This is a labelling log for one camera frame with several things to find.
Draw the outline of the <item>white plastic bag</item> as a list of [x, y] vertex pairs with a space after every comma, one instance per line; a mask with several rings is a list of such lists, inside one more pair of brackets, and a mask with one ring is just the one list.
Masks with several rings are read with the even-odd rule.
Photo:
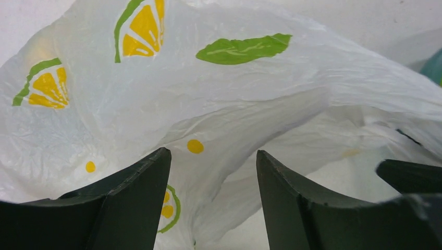
[[261, 208], [256, 151], [302, 175], [441, 165], [441, 87], [264, 1], [75, 1], [1, 66], [1, 200], [56, 198], [171, 151], [155, 249]]

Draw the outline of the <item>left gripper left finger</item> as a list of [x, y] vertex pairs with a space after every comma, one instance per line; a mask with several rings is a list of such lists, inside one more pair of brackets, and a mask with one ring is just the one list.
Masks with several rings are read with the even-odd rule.
[[162, 147], [57, 199], [1, 202], [1, 249], [152, 249], [170, 165]]

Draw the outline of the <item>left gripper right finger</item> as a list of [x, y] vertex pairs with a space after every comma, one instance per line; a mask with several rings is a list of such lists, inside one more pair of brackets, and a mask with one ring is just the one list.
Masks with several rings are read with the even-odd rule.
[[270, 249], [441, 249], [441, 193], [370, 203], [256, 156]]

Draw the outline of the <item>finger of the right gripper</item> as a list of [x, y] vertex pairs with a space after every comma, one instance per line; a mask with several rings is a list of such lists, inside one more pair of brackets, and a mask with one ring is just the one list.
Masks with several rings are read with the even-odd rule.
[[387, 159], [376, 174], [401, 194], [441, 193], [441, 167]]

